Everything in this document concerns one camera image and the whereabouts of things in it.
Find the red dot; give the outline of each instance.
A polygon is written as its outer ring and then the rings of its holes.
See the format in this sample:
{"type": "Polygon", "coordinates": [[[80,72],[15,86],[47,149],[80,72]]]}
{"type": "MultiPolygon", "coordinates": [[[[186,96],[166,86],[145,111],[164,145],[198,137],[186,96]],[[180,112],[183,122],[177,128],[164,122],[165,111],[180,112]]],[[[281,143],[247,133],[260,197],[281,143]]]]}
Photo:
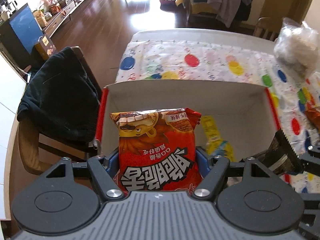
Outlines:
{"type": "Polygon", "coordinates": [[[311,102],[311,104],[312,104],[313,106],[315,106],[315,105],[316,105],[315,99],[313,98],[313,96],[312,96],[311,94],[310,94],[310,96],[311,96],[310,102],[311,102]]]}
{"type": "Polygon", "coordinates": [[[192,55],[188,54],[184,57],[185,62],[190,66],[190,67],[197,67],[199,65],[199,59],[192,55]]]}
{"type": "Polygon", "coordinates": [[[310,110],[312,108],[311,104],[307,102],[307,109],[310,110]]]}
{"type": "Polygon", "coordinates": [[[291,120],[291,128],[295,135],[300,134],[300,124],[297,119],[293,118],[291,120]]]}

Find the blue dot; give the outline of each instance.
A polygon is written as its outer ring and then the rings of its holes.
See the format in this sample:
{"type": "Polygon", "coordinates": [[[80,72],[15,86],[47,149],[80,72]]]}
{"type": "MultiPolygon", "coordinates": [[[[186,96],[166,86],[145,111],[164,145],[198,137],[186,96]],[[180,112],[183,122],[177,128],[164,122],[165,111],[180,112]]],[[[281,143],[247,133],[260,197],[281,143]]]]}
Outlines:
{"type": "Polygon", "coordinates": [[[300,102],[300,100],[299,100],[299,108],[301,112],[304,112],[306,110],[306,107],[304,106],[303,103],[300,102]]]}
{"type": "Polygon", "coordinates": [[[304,142],[304,147],[306,148],[306,151],[308,150],[308,147],[310,145],[311,145],[311,138],[308,131],[306,130],[306,141],[304,142]]]}
{"type": "Polygon", "coordinates": [[[287,77],[285,76],[285,74],[281,70],[278,70],[278,76],[282,82],[284,82],[284,83],[287,82],[287,77]]]}
{"type": "Polygon", "coordinates": [[[134,66],[135,60],[133,57],[125,57],[120,64],[120,69],[122,70],[129,70],[132,69],[134,66]]]}
{"type": "Polygon", "coordinates": [[[161,79],[162,78],[162,76],[160,74],[153,74],[153,75],[151,75],[151,77],[153,79],[161,79]]]}
{"type": "Polygon", "coordinates": [[[301,193],[308,193],[307,187],[304,187],[304,188],[302,189],[301,193]]]}

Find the polka dot tablecloth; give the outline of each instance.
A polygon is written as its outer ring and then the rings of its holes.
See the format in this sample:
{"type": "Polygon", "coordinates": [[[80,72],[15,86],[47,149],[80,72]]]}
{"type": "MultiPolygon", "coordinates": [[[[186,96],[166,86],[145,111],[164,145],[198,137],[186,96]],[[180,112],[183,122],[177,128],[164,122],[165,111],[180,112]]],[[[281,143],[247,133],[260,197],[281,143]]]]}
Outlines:
{"type": "MultiPolygon", "coordinates": [[[[319,138],[303,111],[320,106],[320,73],[306,80],[293,77],[273,55],[258,51],[192,41],[137,41],[128,44],[116,82],[194,79],[266,86],[284,133],[301,155],[319,138]]],[[[320,177],[305,172],[290,179],[298,192],[320,192],[320,177]]]]}

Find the snack bag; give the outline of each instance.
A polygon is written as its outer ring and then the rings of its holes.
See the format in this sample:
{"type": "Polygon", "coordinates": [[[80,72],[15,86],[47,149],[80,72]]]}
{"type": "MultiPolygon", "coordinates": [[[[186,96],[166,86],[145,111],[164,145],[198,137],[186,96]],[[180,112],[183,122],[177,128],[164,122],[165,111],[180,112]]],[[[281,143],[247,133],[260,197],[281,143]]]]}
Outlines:
{"type": "Polygon", "coordinates": [[[213,117],[209,115],[203,116],[201,125],[207,137],[207,154],[212,156],[222,155],[231,162],[235,162],[233,148],[228,141],[222,139],[213,117]]]}
{"type": "Polygon", "coordinates": [[[314,124],[315,127],[320,131],[320,107],[316,106],[314,108],[304,111],[304,114],[309,119],[309,121],[314,124]]]}
{"type": "Polygon", "coordinates": [[[201,114],[181,108],[110,117],[119,129],[120,171],[115,181],[123,191],[193,192],[202,180],[194,135],[201,114]]]}

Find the black jacket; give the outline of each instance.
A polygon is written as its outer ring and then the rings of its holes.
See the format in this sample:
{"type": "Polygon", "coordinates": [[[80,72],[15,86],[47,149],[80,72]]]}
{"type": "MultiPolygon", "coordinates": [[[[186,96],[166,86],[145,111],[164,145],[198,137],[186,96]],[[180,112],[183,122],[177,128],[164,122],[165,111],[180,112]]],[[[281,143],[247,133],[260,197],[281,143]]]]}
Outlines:
{"type": "Polygon", "coordinates": [[[99,110],[97,90],[70,47],[50,57],[30,81],[18,108],[40,133],[55,140],[90,142],[99,110]]]}

